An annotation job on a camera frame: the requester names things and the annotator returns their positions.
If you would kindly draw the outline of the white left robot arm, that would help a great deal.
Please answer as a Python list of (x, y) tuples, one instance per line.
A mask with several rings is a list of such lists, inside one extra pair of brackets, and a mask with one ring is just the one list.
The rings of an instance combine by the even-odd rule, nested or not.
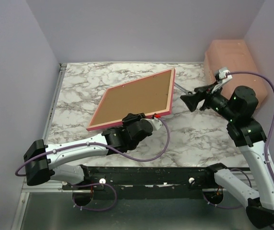
[(161, 126), (162, 122), (155, 117), (128, 114), (120, 126), (109, 127), (87, 139), (51, 145), (46, 145), (42, 139), (36, 140), (23, 156), (27, 185), (36, 186), (56, 180), (85, 189), (90, 183), (89, 176), (80, 165), (71, 166), (70, 162), (135, 150), (142, 140)]

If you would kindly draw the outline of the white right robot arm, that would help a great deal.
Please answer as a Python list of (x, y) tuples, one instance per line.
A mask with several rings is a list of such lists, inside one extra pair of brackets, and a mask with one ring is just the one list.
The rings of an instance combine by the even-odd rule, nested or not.
[(206, 168), (204, 182), (208, 187), (217, 185), (227, 189), (245, 208), (250, 222), (258, 229), (274, 224), (274, 164), (265, 145), (268, 141), (260, 123), (253, 117), (258, 105), (255, 91), (247, 86), (238, 86), (230, 99), (221, 95), (221, 90), (212, 92), (208, 85), (194, 89), (193, 93), (180, 96), (193, 112), (199, 102), (200, 110), (213, 109), (227, 120), (227, 131), (235, 146), (244, 156), (257, 185), (253, 190), (232, 174), (222, 163)]

